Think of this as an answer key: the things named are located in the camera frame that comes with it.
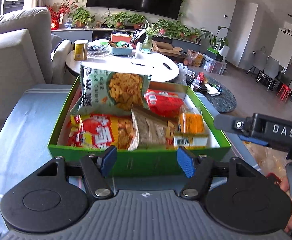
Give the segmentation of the right hand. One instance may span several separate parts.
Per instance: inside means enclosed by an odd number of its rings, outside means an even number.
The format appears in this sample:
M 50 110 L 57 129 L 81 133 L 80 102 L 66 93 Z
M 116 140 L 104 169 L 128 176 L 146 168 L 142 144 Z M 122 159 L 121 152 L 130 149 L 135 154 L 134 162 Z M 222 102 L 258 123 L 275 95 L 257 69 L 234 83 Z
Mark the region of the right hand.
M 281 188 L 282 191 L 284 191 L 290 197 L 290 200 L 291 200 L 291 203 L 292 203 L 292 196 L 290 195 L 290 186 L 289 186 L 289 181 L 288 181 L 287 177 L 283 177 L 281 185 L 280 185 L 280 188 Z M 289 219 L 284 231 L 286 233 L 289 233 L 289 232 L 292 231 L 292 214 L 291 214 L 291 217 L 290 217 L 290 219 Z

